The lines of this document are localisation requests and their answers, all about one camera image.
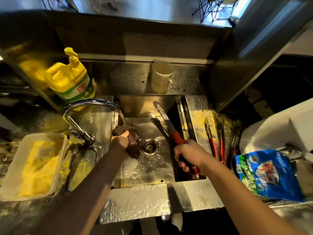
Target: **blue plastic bag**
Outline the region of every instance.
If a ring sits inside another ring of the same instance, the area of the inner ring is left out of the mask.
[[[274,199],[303,201],[304,196],[289,159],[276,150],[235,156],[240,180],[255,194]]]

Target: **sink drain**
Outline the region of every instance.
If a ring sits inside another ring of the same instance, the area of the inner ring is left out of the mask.
[[[159,151],[159,144],[153,138],[147,138],[141,145],[141,150],[146,156],[154,156]]]

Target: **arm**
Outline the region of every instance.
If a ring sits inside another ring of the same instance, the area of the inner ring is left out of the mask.
[[[41,221],[32,235],[88,235],[108,197],[112,181],[128,156],[128,131],[115,137],[88,176]]]
[[[175,159],[184,171],[189,168],[178,160],[181,154],[210,179],[241,235],[302,234],[250,192],[231,170],[195,141],[186,140],[185,144],[176,146],[174,151]]]

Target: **dish soap bottle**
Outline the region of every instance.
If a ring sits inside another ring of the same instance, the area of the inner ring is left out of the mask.
[[[96,91],[77,53],[70,47],[65,48],[64,52],[69,56],[69,64],[56,63],[46,70],[45,78],[49,87],[67,103],[93,98]]]

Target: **person's right arm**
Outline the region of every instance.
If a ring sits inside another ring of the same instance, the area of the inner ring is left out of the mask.
[[[250,192],[231,170],[195,141],[186,140],[185,144],[176,146],[174,151],[175,159],[184,171],[189,168],[178,160],[181,154],[187,161],[198,166],[201,174],[210,179],[241,235],[303,234]]]

